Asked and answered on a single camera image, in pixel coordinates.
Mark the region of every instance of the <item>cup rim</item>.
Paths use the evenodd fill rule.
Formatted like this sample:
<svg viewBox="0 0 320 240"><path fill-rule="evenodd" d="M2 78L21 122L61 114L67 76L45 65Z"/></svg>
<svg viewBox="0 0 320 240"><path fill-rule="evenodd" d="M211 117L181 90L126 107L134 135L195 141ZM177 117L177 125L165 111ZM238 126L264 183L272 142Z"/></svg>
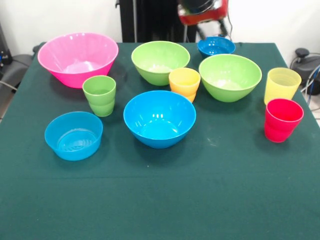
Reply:
<svg viewBox="0 0 320 240"><path fill-rule="evenodd" d="M272 71L274 71L274 70L285 70L285 71L289 71L289 72L291 72L291 73L293 73L293 74L295 74L296 76L299 77L299 82L296 83L296 84L294 84L294 85L290 85L290 86L281 85L281 84L275 82L275 81L270 77L270 74L272 74ZM299 73L297 73L296 71L294 71L294 70L292 70L292 69L290 69L290 68L287 68L287 67L274 67L274 68L271 68L271 69L268 71L268 73L267 73L267 80L268 80L268 79L270 79L274 84L276 84L276 85L278 85L278 86L281 86L281 87L284 87L284 88L291 88L291 87L295 87L295 86L298 86L298 87L299 87L299 85L300 85L301 82L302 82L302 78L301 78L301 76L299 75Z"/></svg>
<svg viewBox="0 0 320 240"><path fill-rule="evenodd" d="M192 70L193 72L196 72L197 73L197 76L198 76L198 80L193 83L193 84L190 84L190 85L181 85L181 84L178 84L176 83L174 80L171 80L170 76L171 74L176 71L176 70L181 70L181 69L187 69L187 70ZM192 68L189 68L189 67L179 67L179 68L176 68L174 70L172 70L169 74L169 82L172 82L173 84L175 84L176 86L179 86L179 87L182 87L182 88L188 88L188 87L195 87L196 85L200 84L200 81L201 81L201 75L198 71L192 69Z"/></svg>
<svg viewBox="0 0 320 240"><path fill-rule="evenodd" d="M110 91L108 91L108 92L106 92L106 93L102 93L102 94L93 94L93 93L90 93L90 92L86 91L86 90L85 90L85 83L86 83L88 80L94 79L94 78L96 78L96 77L105 77L106 79L112 80L112 82L114 83L113 88L112 88ZM110 77L110 76L105 76L105 75L96 75L96 76L89 77L87 80L85 80L85 81L83 82L83 84L82 84L82 90L83 90L86 94L89 94L89 95L91 95L91 96L104 96L104 95L108 95L109 93L113 92L114 89L116 88L116 86L117 86L117 83L116 83L116 81L115 81L112 77Z"/></svg>
<svg viewBox="0 0 320 240"><path fill-rule="evenodd" d="M298 106L298 107L301 109L301 111L302 111L301 117L300 117L299 119L297 119L297 120L294 120L294 121L288 121L288 120L283 120L283 119L280 119L280 118L274 116L274 115L269 111L269 108L268 108L268 107L269 107L269 104L270 104L271 102L273 102L273 101L279 101L279 100L292 102L292 103L294 103L296 106ZM270 101L268 102L268 104L266 105L266 108L265 108L265 109L266 109L266 111L267 111L273 118L275 118L275 119L277 119L277 120L279 120L279 121L281 121L281 122L285 122L285 123L296 123L296 122L299 122L299 121L301 121L301 120L304 118L304 115L305 115L305 111L304 111L304 109L302 108L302 106L300 106L299 103L297 103L296 101L290 100L290 99L286 99L286 98L275 98L275 99L270 100Z"/></svg>

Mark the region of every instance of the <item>red cup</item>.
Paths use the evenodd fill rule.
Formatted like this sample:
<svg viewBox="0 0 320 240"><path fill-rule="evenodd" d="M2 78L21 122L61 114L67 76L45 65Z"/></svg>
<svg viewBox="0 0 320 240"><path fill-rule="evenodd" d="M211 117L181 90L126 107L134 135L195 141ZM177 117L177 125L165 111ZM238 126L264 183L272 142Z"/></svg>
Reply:
<svg viewBox="0 0 320 240"><path fill-rule="evenodd" d="M283 143L304 117L303 108L295 101L276 98L265 109L264 134L274 143Z"/></svg>

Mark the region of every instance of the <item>light blue bowl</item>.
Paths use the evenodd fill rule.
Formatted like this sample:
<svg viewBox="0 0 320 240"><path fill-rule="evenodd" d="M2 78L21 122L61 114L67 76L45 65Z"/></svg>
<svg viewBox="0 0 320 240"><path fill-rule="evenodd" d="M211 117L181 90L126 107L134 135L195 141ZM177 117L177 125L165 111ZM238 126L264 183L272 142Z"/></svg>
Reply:
<svg viewBox="0 0 320 240"><path fill-rule="evenodd" d="M204 59L217 54L233 54L236 50L232 41L221 36L209 36L200 40L197 47Z"/></svg>
<svg viewBox="0 0 320 240"><path fill-rule="evenodd" d="M63 114L49 123L45 142L62 159L79 161L99 148L103 124L96 115L84 111Z"/></svg>
<svg viewBox="0 0 320 240"><path fill-rule="evenodd" d="M181 141L196 121L196 110L184 96L164 90L147 91L131 99L124 122L145 145L165 149Z"/></svg>

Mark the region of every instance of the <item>green cup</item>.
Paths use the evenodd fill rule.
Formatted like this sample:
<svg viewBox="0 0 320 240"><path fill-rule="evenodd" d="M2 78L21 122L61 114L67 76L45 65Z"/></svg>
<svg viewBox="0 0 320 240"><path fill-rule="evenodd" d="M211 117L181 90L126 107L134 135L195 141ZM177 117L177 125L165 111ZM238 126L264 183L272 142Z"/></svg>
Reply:
<svg viewBox="0 0 320 240"><path fill-rule="evenodd" d="M109 76L93 76L82 85L93 113L98 117L112 114L115 107L116 81Z"/></svg>

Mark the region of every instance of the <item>bowl rim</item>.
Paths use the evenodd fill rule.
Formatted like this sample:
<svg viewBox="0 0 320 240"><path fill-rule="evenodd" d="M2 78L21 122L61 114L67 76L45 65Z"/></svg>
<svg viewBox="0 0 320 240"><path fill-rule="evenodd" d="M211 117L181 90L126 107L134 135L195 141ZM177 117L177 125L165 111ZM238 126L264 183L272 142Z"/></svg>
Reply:
<svg viewBox="0 0 320 240"><path fill-rule="evenodd" d="M233 41L231 41L231 40L229 40L229 39L227 39L227 38L225 38L225 37L222 37L222 36L208 36L206 39L223 39L223 41L227 41L227 42L232 43L233 48L232 48L232 51L231 51L231 52L229 52L229 53L219 53L219 54L214 54L214 55L233 54L233 53L235 52L235 50L236 50L236 44L235 44ZM200 40L200 41L198 41L198 43L196 44L198 50L199 50L201 53L203 53L203 54L205 54L205 55L207 55L207 56L214 56L214 55L211 55L211 54L203 51L203 50L200 48L200 43L204 43L205 41L206 41L206 40Z"/></svg>
<svg viewBox="0 0 320 240"><path fill-rule="evenodd" d="M232 58L240 58L240 59L244 59L244 60L246 60L246 61L248 61L248 62L251 62L251 63L252 63L254 66L256 66L257 69L259 70L259 73L260 73L260 74L259 74L259 81L257 81L256 83L254 83L254 84L252 84L252 85L250 85L250 86L248 86L248 87L241 88L241 89L228 89L228 88L223 88L223 87L216 86L216 85L211 84L211 83L209 83L208 81L206 81L206 80L204 79L204 77L202 76L202 74L201 74L201 66L203 65L203 63L204 63L205 61L208 61L208 60L210 60L211 58L220 58L220 57L222 57L222 56L231 56ZM249 59L249 58L247 58L247 57L245 57L245 56L237 55L237 54L228 54L228 53L225 53L225 54L217 54L217 55L209 56L209 57L207 57L206 59L204 59L204 60L200 63L198 69L199 69L199 73L200 73L200 75L201 75L201 80L203 80L204 82L206 82L206 83L209 84L210 86L213 86L213 87L215 87L215 88L217 88L217 89L226 90L226 91L238 92L238 91L248 90L248 89L251 89L251 88L254 88L255 86L257 86L257 85L261 82L261 80L262 80L262 71L261 71L261 68L259 67L259 65L256 64L256 63L255 63L254 61L252 61L251 59Z"/></svg>
<svg viewBox="0 0 320 240"><path fill-rule="evenodd" d="M172 42L172 41L163 41L163 40L158 40L158 41L148 41L148 42L144 42L142 44L140 44L139 46L137 46L131 53L131 61L133 62L134 66L136 66L137 68L143 70L143 71L146 71L148 73L153 73L153 74L169 74L171 73L171 71L166 71L166 72L153 72L153 71L149 71L145 68L142 68L140 67L139 65L137 65L134 61L134 53L139 49L141 48L142 46L145 46L145 45L150 45L150 44L153 44L153 43L169 43L169 44L172 44L172 45L176 45L176 46L179 46L181 47L187 54L188 54L188 60L186 61L186 64L184 66L180 66L180 67L177 67L177 68L184 68L185 66L188 65L188 63L190 62L190 52L184 47L182 46L181 44L178 44L176 42Z"/></svg>
<svg viewBox="0 0 320 240"><path fill-rule="evenodd" d="M48 128L49 128L49 126L50 126L51 124L53 124L56 120L58 120L59 118L61 118L61 117L63 117L63 116L66 116L66 115L74 115L74 114L86 114L86 115L90 116L91 118L96 118L96 119L98 119L98 122L99 122L99 125L101 126L101 128L100 128L100 131L99 131L99 133L98 133L97 138L95 139L94 142L92 142L91 145L95 144L95 143L99 140L99 138L102 137L102 133L104 132L104 125L103 125L103 123L102 123L102 121L101 121L101 119L100 119L99 117L97 117L96 115L94 115L94 114L92 114L92 113L90 113L90 112L87 112L87 111L70 111L70 112L61 114L61 115L57 116L56 118L54 118L53 120L51 120L50 123L49 123L49 124L46 126L46 128L45 128L45 131L44 131L44 140L45 140L46 144L47 144L51 149L53 149L55 152L75 153L75 152L79 152L79 151L85 150L86 148L89 148L89 147L91 146L91 145L88 145L88 146L85 146L85 147L83 147L83 148L81 148L81 149L73 150L73 151L63 151L63 150L60 150L60 149L58 149L58 148L56 148L56 147L54 147L54 146L52 146L51 144L48 143L47 138L48 138Z"/></svg>
<svg viewBox="0 0 320 240"><path fill-rule="evenodd" d="M103 66L98 67L97 69L94 69L94 70L92 70L92 71L81 71L81 72L77 72L77 73L65 73L65 72L62 72L62 71L52 70L51 68L46 67L46 65L43 64L43 62L40 60L40 57L39 57L39 56L41 56L41 52L42 52L43 48L44 48L46 45L52 43L53 41L55 41L55 40L57 40L57 39L64 38L64 37L69 37L69 36L73 36L73 35L76 35L76 34L98 35L98 36L101 36L101 37L104 37L104 38L110 40L110 41L112 42L112 44L114 44L115 47L116 47L116 54L115 54L115 56L114 56L111 60L109 60L106 64L104 64ZM57 74L77 75L77 74L90 73L90 72L94 72L94 71L97 71L97 70L100 70L100 69L105 68L106 66L108 66L109 64L111 64L111 63L117 58L118 54L119 54L119 46L118 46L117 42L116 42L115 40L113 40L111 37L109 37L109 36L107 36L107 35L104 35L104 34L96 33L96 32L81 31L81 32L72 32L72 33L67 33L67 34L59 35L59 36L56 36L56 37L50 39L50 40L47 41L45 44L43 44L43 45L41 46L41 48L39 49L39 51L38 51L38 53L37 53L37 60L38 60L39 64L40 64L43 68L47 69L47 70L50 71L50 72L54 72L54 73L57 73Z"/></svg>
<svg viewBox="0 0 320 240"><path fill-rule="evenodd" d="M108 91L108 92L106 92L106 93L103 93L103 94L92 94L92 93L86 91L86 90L85 90L85 83L86 83L88 80L91 80L91 79L93 79L93 78L95 78L95 77L104 77L104 78L106 78L106 79L110 79L110 80L112 81L112 83L114 83L113 88L112 88L110 91ZM89 77L89 78L87 78L87 79L83 82L83 84L82 84L82 90L83 90L86 94L91 95L91 96L105 96L105 95L109 95L111 92L113 92L113 91L115 90L116 87L117 87L117 82L116 82L116 80L115 80L113 77L106 76L106 75L96 75L96 76Z"/></svg>
<svg viewBox="0 0 320 240"><path fill-rule="evenodd" d="M126 121L126 115L125 115L128 105L129 105L135 98L140 97L140 96L145 95L145 94L152 94L152 93L154 93L154 92L158 92L158 93L160 93L160 92L162 92L162 93L166 92L165 94L168 93L168 94L172 94L172 95L177 95L177 96L181 97L182 99L185 99L185 100L188 102L188 104L190 104L190 106L191 106L190 109L191 109L191 111L192 111L192 113L193 113L194 118L193 118L192 123L190 124L190 126L189 126L185 131L183 131L182 133L180 133L180 134L177 135L177 136L168 137L168 138L165 138L165 139L157 139L157 138L145 137L145 136L137 133L136 131L132 130L132 128L128 125L128 122ZM151 90L151 91L142 92L142 93L136 95L135 97L133 97L130 101L128 101L128 103L125 105L124 110L123 110L123 120L124 120L124 123L125 123L125 125L128 127L128 129L129 129L132 133L134 133L135 135L138 135L139 137L142 137L142 138L144 138L144 139L155 140L155 141L172 140L172 139L175 139L175 138L179 138L179 137L181 137L182 135L185 135L185 134L188 133L188 132L190 131L190 129L195 125L196 119L197 119L197 112L196 112L196 108L195 108L195 106L192 104L192 102L190 102L185 96L182 96L182 95L180 95L180 94L178 94L178 93L175 93L175 92L169 91L169 90Z"/></svg>
<svg viewBox="0 0 320 240"><path fill-rule="evenodd" d="M174 71L176 71L176 70L188 70L188 71L189 71L189 70L192 70L192 72L196 72L196 73L197 73L198 80L197 80L195 83L191 84L191 85L178 84L178 83L176 83L176 81L172 80L172 77L170 77L170 76L172 76L172 73L173 73ZM174 84L174 85L176 85L176 86L179 86L179 87L182 87L182 88L195 87L195 86L197 86L200 82L201 82L201 75L200 75L200 73L199 73L197 70L195 70L195 69L193 69L193 68L189 68L189 67L179 67L179 68L176 68L176 69L172 70L172 71L170 72L170 74L169 74L169 83L172 83L172 84Z"/></svg>

